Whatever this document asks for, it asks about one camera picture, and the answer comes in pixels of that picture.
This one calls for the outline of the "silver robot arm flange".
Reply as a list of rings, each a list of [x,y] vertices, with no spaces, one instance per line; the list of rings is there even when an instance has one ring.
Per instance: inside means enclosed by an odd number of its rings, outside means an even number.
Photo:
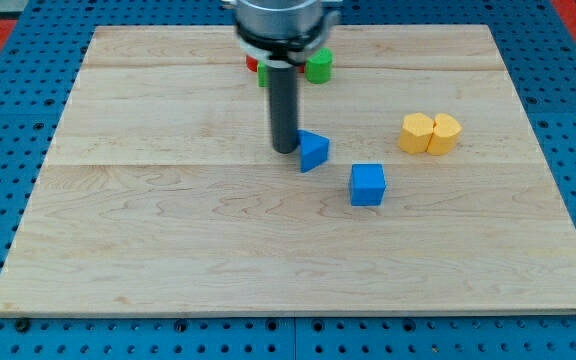
[[[297,67],[315,55],[341,22],[321,0],[228,0],[239,47],[274,68]]]

